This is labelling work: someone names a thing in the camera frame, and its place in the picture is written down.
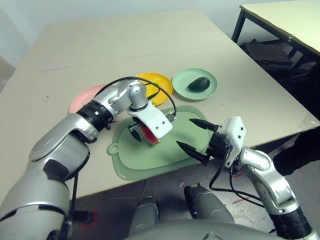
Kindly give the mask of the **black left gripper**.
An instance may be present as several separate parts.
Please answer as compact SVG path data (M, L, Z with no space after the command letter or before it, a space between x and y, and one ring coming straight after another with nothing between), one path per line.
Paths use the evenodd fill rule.
M137 141L141 141L141 137L140 135L138 134L138 129L140 127L143 127L144 126L144 123L138 119L137 117L132 117L132 120L133 120L133 123L131 123L129 126L128 126L128 129L132 135L132 137L137 140Z

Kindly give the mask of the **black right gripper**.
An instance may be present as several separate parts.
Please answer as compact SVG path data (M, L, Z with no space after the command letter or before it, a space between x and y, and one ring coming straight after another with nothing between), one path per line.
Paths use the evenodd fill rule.
M220 127L217 124L210 123L203 119L190 118L189 120L204 130L216 132ZM187 155L198 160L204 166L208 165L210 157L221 160L224 164L226 164L230 153L234 149L234 145L227 138L227 135L222 133L213 133L205 151L206 155L198 152L189 144L180 141L177 141L176 143Z

